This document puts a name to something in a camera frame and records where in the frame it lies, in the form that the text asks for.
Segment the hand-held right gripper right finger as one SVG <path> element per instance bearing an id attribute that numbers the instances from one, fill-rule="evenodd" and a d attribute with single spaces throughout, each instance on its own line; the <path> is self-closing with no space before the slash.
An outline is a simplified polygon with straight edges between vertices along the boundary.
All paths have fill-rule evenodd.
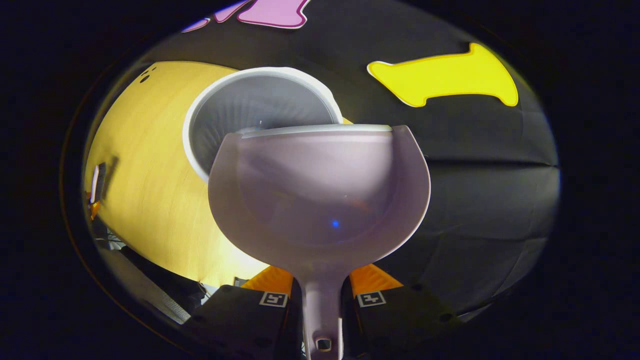
<path id="1" fill-rule="evenodd" d="M 346 357 L 435 357 L 463 322 L 422 284 L 402 285 L 375 265 L 342 285 Z"/>

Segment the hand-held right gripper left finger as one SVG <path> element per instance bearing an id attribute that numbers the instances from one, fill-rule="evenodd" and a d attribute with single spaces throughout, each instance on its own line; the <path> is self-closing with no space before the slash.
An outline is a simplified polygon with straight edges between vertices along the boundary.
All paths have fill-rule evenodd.
<path id="1" fill-rule="evenodd" d="M 212 357 L 304 356 L 297 281 L 268 266 L 243 285 L 221 285 L 192 312 L 190 336 Z"/>

